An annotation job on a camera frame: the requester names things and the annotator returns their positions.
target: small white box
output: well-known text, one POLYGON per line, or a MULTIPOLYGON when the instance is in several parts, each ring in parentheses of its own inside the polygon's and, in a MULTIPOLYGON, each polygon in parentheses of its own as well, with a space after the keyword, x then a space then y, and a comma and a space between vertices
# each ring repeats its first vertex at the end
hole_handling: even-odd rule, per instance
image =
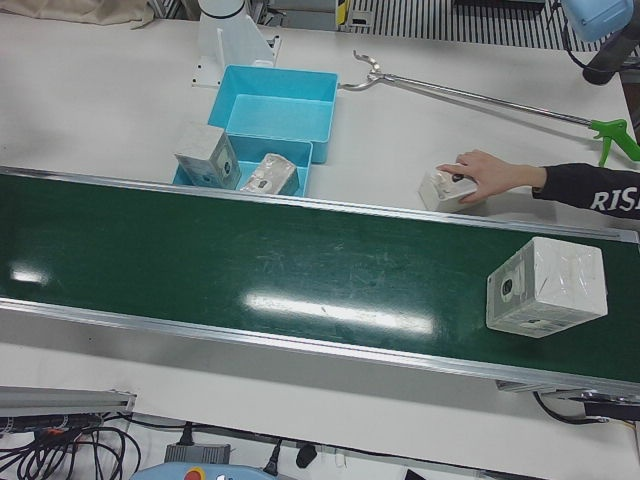
POLYGON ((267 153, 240 190, 271 195, 293 195, 300 187, 298 168, 276 153, 267 153))
POLYGON ((479 202, 460 203, 461 199, 477 189, 478 185, 469 177, 436 171, 425 175, 418 192, 427 210, 453 213, 477 205, 479 202))
POLYGON ((599 248, 532 238, 487 279, 487 327, 540 338, 607 314, 599 248))
POLYGON ((224 129, 189 122, 175 156, 194 185, 234 190, 240 166, 224 129))

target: hand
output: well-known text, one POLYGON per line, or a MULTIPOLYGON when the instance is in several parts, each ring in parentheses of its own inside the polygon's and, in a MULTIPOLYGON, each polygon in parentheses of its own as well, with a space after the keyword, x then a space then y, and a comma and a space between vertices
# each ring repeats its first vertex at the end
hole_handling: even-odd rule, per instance
POLYGON ((458 155, 455 165, 440 165, 438 170, 466 175, 476 181, 478 190, 464 197, 460 203, 479 202, 516 187, 542 188, 547 181, 544 168, 513 165, 480 150, 458 155))

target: white tabletop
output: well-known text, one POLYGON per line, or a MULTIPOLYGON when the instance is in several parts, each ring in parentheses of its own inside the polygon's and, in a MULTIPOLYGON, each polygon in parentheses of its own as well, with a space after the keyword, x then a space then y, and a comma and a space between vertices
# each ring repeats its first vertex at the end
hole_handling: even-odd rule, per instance
MULTIPOLYGON (((617 82, 587 85, 560 52, 282 30, 279 66, 357 82, 358 49, 390 73, 609 120, 627 118, 617 82)), ((0 15, 0 164, 169 182, 188 120, 215 91, 192 88, 197 25, 143 30, 0 15)), ((592 132, 378 85, 340 91, 325 165, 309 196, 421 208, 424 173, 481 148, 552 164, 599 157, 592 132)), ((629 166, 614 154, 610 165, 629 166)), ((620 225, 529 194, 471 213, 573 225, 620 225)), ((559 480, 637 478, 631 430, 569 427, 529 395, 493 382, 256 347, 3 315, 0 384, 120 389, 137 409, 292 438, 559 480)))

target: green conveyor belt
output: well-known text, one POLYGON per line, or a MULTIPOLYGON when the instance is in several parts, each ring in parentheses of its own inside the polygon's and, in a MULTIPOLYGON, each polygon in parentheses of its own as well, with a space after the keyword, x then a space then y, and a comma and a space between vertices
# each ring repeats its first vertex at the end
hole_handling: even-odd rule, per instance
POLYGON ((567 238, 602 249, 607 317, 486 328, 486 277, 532 236, 0 175, 3 297, 640 382, 637 245, 567 238))

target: white lettering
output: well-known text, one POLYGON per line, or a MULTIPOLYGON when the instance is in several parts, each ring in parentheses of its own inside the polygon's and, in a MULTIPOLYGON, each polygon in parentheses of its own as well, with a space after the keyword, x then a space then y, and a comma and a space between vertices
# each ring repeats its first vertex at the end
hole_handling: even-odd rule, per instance
POLYGON ((609 207, 609 210, 615 210, 618 207, 618 200, 620 200, 620 192, 622 192, 622 190, 613 191, 613 200, 611 200, 611 206, 609 207))
POLYGON ((638 189, 636 187, 629 187, 624 189, 624 191, 622 192, 622 201, 627 205, 620 205, 620 210, 628 212, 636 204, 635 199, 631 196, 632 193, 638 193, 638 189))
POLYGON ((593 197, 593 203, 589 207, 591 210, 600 210, 604 212, 607 207, 604 206, 604 202, 609 200, 609 194, 607 192, 598 192, 593 197))

